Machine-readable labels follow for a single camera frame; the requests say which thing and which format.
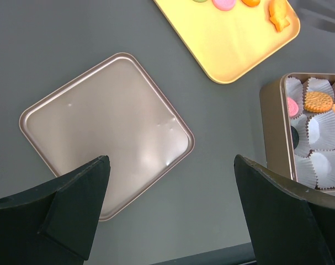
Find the pink sandwich cookie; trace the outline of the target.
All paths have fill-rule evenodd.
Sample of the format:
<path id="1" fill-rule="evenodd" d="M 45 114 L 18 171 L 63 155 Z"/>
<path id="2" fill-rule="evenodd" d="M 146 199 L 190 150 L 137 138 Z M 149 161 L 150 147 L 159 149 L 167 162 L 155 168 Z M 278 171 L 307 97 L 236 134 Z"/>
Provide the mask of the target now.
<path id="1" fill-rule="evenodd" d="M 290 97 L 287 97 L 288 115 L 290 118 L 295 117 L 299 112 L 298 104 Z"/>

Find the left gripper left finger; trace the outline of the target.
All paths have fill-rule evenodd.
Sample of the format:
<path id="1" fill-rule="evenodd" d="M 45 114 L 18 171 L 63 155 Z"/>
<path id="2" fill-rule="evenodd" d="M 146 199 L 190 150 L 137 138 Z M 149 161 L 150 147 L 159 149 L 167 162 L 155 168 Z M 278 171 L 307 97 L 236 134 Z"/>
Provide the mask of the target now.
<path id="1" fill-rule="evenodd" d="M 0 199 L 0 261 L 86 261 L 110 176 L 99 156 L 41 185 Z"/>

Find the black sandwich cookie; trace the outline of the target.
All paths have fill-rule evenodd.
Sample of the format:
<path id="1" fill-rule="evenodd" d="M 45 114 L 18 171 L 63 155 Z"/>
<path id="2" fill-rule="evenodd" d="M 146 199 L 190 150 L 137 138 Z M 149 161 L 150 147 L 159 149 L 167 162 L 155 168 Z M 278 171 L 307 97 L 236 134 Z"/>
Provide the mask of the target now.
<path id="1" fill-rule="evenodd" d="M 296 128 L 291 126 L 291 138 L 293 143 L 293 149 L 295 150 L 299 144 L 299 133 L 297 132 Z"/>

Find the round orange biscuit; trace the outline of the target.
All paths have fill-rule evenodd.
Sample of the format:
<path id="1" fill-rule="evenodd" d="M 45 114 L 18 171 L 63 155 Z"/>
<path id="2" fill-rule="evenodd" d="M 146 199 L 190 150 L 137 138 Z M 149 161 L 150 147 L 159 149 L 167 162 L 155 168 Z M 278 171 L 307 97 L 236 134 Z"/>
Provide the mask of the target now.
<path id="1" fill-rule="evenodd" d="M 305 94 L 304 109 L 311 113 L 324 113 L 332 109 L 332 97 L 323 92 L 307 92 Z"/>

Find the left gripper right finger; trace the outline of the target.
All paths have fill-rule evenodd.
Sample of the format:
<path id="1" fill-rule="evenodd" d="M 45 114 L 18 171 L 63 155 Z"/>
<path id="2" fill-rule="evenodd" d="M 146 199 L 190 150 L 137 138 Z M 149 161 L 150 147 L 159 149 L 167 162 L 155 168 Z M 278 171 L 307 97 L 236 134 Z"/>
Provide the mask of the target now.
<path id="1" fill-rule="evenodd" d="M 335 264 L 335 196 L 241 155 L 234 172 L 258 264 Z"/>

